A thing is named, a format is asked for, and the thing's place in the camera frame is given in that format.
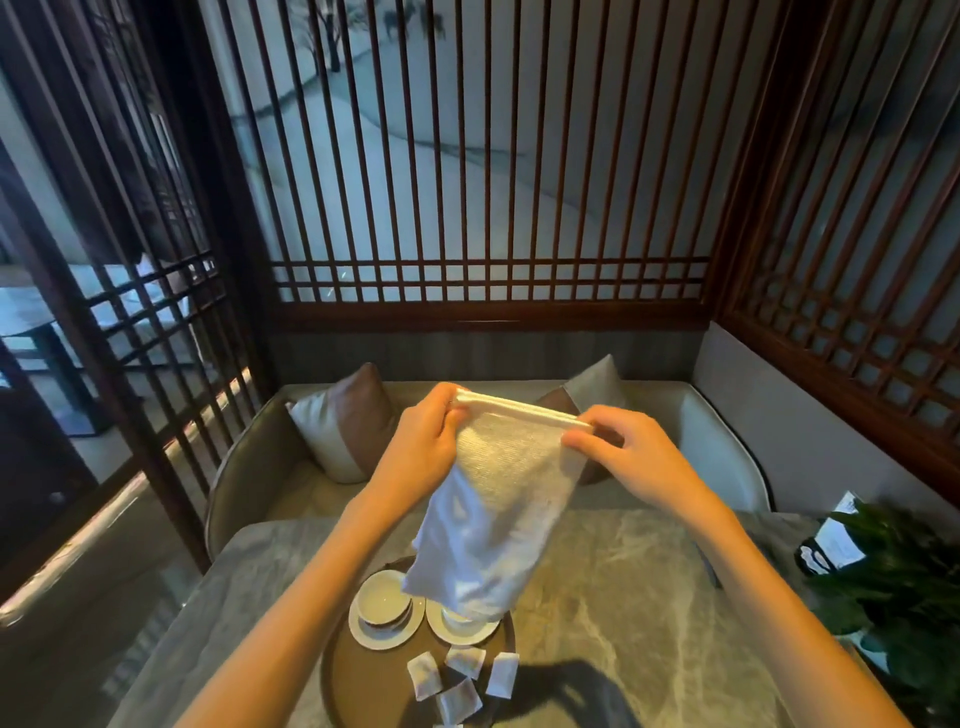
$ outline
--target right hand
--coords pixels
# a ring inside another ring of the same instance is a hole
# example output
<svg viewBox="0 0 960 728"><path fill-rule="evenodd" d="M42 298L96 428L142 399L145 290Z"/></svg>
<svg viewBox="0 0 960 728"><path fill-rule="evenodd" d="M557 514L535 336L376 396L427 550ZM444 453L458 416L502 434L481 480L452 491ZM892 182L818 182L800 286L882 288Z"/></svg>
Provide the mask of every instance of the right hand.
<svg viewBox="0 0 960 728"><path fill-rule="evenodd" d="M599 462L641 500L681 517L719 500L652 417L596 404L578 419L614 430L623 447L575 429L561 442Z"/></svg>

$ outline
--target white saucer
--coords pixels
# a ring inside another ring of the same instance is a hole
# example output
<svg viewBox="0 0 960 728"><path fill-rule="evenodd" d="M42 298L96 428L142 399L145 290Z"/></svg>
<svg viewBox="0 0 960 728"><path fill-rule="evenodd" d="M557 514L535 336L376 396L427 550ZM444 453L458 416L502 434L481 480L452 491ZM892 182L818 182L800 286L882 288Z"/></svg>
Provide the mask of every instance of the white saucer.
<svg viewBox="0 0 960 728"><path fill-rule="evenodd" d="M426 623L430 625L430 629L433 630L433 633L437 635L437 637L447 644L455 644L458 647L466 647L471 644L481 643L487 637L493 634L494 631L496 631L496 625L500 623L499 619L497 621L487 621L484 622L475 632L471 632L467 635L455 635L447 628L444 622L444 615L441 612L442 609L443 607L440 604L427 599Z"/></svg>
<svg viewBox="0 0 960 728"><path fill-rule="evenodd" d="M422 596L413 596L410 602L410 618L407 619L402 629L399 631L388 629L380 630L374 629L360 619L355 596L350 603L350 611L347 616L347 626L350 628L350 634L353 635L353 638L362 646L378 652L400 647L414 636L414 632L417 631L417 628L420 627L420 624L423 622L426 599Z"/></svg>

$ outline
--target forearm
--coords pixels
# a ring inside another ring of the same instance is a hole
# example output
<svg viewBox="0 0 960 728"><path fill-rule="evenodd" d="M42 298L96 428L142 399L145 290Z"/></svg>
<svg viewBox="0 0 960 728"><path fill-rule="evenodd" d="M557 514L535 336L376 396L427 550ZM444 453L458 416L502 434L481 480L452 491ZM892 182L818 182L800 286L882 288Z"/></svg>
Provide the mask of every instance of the forearm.
<svg viewBox="0 0 960 728"><path fill-rule="evenodd" d="M682 516L798 728L908 728L896 705L767 563L719 499Z"/></svg>
<svg viewBox="0 0 960 728"><path fill-rule="evenodd" d="M357 576L399 518L379 495L369 485L348 505L316 556L194 699L180 728L286 725Z"/></svg>

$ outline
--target left hand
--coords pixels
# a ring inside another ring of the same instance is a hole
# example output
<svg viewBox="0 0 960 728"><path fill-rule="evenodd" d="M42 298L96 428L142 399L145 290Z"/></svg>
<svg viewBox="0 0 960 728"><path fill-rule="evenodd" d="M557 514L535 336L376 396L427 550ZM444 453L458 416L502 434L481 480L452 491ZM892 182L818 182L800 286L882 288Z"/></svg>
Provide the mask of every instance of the left hand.
<svg viewBox="0 0 960 728"><path fill-rule="evenodd" d="M444 481L457 456L457 427L465 407L451 407L457 391L448 381L400 415L393 439L376 466L368 489L376 490L405 515Z"/></svg>

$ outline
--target wall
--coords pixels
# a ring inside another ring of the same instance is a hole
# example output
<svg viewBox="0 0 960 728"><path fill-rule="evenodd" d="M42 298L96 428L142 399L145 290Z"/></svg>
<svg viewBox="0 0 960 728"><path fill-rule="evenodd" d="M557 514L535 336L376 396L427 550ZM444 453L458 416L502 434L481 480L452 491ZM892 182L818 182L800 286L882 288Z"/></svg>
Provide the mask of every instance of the wall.
<svg viewBox="0 0 960 728"><path fill-rule="evenodd" d="M274 336L281 384L336 381L365 361L388 380L566 379L608 353L625 379L689 381L701 331L452 331Z"/></svg>
<svg viewBox="0 0 960 728"><path fill-rule="evenodd" d="M693 383L759 461L779 510L823 514L851 490L960 533L960 511L716 324Z"/></svg>

